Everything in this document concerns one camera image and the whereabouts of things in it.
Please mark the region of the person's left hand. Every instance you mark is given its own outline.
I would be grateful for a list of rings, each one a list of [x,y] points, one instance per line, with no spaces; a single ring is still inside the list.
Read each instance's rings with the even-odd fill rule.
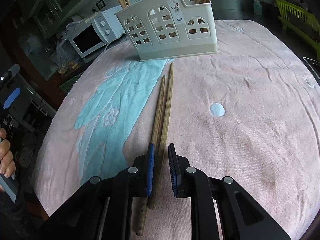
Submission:
[[[4,128],[1,128],[0,130],[1,134],[1,145],[0,145],[0,160],[1,160],[1,166],[0,166],[0,172],[1,175],[4,175],[5,178],[11,177],[15,171],[16,171],[16,165],[13,160],[13,154],[10,150],[10,142],[7,137],[7,132]]]

